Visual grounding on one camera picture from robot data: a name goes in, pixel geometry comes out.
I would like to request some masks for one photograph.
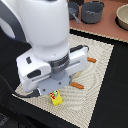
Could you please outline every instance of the red object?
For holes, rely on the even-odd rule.
[[[54,95],[53,95],[52,93],[50,93],[50,95],[51,95],[51,97],[52,97],[53,99],[55,99],[55,97],[54,97]]]

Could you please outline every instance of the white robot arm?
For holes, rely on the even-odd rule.
[[[88,47],[69,49],[67,0],[0,0],[0,25],[10,38],[32,46],[16,59],[26,93],[53,92],[87,66]]]

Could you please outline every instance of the yellow object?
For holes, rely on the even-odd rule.
[[[63,102],[58,90],[50,93],[50,97],[54,106],[59,105]]]

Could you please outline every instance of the placemat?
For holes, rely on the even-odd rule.
[[[87,68],[81,75],[73,79],[74,82],[84,85],[84,89],[80,90],[70,85],[59,89],[63,103],[58,106],[53,106],[49,95],[38,98],[20,99],[40,109],[46,110],[80,128],[87,128],[114,46],[72,34],[69,34],[68,42],[70,43],[70,47],[80,44],[88,45],[89,52],[87,56],[97,59],[96,63],[88,62]],[[16,92],[26,95],[21,85],[17,87]]]

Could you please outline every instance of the orange object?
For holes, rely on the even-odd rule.
[[[70,85],[73,86],[73,87],[79,88],[79,89],[84,89],[83,85],[75,83],[75,82],[72,82]]]
[[[88,57],[88,61],[95,63],[96,62],[96,59],[93,59],[93,58]]]

